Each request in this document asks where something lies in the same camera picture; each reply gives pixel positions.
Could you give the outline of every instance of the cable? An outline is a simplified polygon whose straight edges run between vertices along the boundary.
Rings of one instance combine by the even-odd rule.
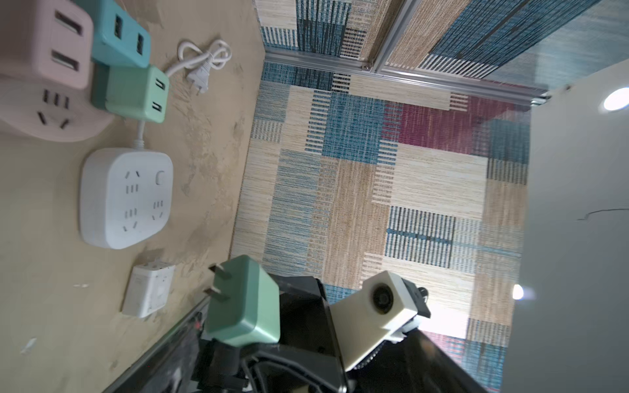
[[[184,59],[184,50],[192,49],[199,55],[187,60]],[[177,47],[177,57],[179,63],[171,65],[164,73],[170,78],[174,73],[182,69],[193,69],[187,75],[186,79],[192,82],[199,89],[199,93],[205,93],[208,91],[208,79],[210,69],[219,70],[222,69],[225,64],[231,59],[231,48],[227,42],[223,40],[216,40],[210,44],[209,49],[203,52],[199,47],[190,41],[183,41]],[[133,141],[133,147],[142,150],[144,149],[144,127],[146,121],[138,121],[138,134]]]

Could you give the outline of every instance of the beige tabletop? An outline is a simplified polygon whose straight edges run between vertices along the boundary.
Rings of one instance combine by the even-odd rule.
[[[145,132],[147,148],[174,164],[170,219],[125,250],[81,240],[79,178],[90,152],[131,146],[135,121],[117,118],[79,143],[0,133],[3,392],[101,392],[190,311],[211,283],[208,266],[228,257],[264,60],[252,0],[119,3],[150,32],[161,69],[182,39],[206,48],[220,37],[233,58],[212,70],[205,94],[184,72],[170,79],[166,120]],[[145,319],[122,315],[132,266],[158,257],[176,264],[166,307]]]

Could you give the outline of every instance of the power switch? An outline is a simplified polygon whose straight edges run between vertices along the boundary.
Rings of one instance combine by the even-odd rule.
[[[164,176],[165,172],[163,170],[157,172],[157,175],[155,175],[155,183],[157,185],[162,185],[162,183],[164,183]]]

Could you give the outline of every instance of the light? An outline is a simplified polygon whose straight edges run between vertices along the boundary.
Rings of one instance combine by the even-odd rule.
[[[519,284],[513,286],[513,299],[521,300],[524,297],[524,289]]]
[[[629,105],[629,87],[616,90],[603,101],[603,108],[610,112],[623,109],[627,105]]]

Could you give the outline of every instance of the power socket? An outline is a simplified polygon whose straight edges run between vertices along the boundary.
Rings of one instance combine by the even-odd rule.
[[[162,230],[170,216],[172,175],[164,153],[131,148],[92,153],[81,176],[83,240],[120,250]]]
[[[74,0],[94,20],[92,58],[103,64],[146,68],[151,36],[114,0]]]
[[[85,89],[93,34],[92,19],[69,0],[2,1],[0,74]]]
[[[75,142],[97,135],[114,116],[92,106],[88,91],[0,77],[0,119],[1,131]]]
[[[166,305],[175,265],[155,261],[133,267],[122,313],[144,318]]]
[[[140,69],[100,65],[96,70],[92,103],[97,108],[126,118],[164,122],[170,80],[156,66]]]

